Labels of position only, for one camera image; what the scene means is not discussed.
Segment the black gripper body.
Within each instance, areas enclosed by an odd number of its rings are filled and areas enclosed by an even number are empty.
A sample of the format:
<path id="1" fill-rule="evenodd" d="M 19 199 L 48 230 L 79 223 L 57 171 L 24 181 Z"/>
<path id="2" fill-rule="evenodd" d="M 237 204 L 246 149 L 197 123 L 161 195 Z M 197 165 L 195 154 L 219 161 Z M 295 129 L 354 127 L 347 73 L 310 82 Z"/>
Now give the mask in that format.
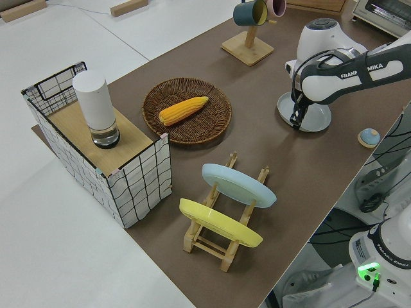
<path id="1" fill-rule="evenodd" d="M 291 121 L 302 121 L 308 109 L 308 101 L 302 92 L 292 92 L 291 94 L 293 105 Z"/>

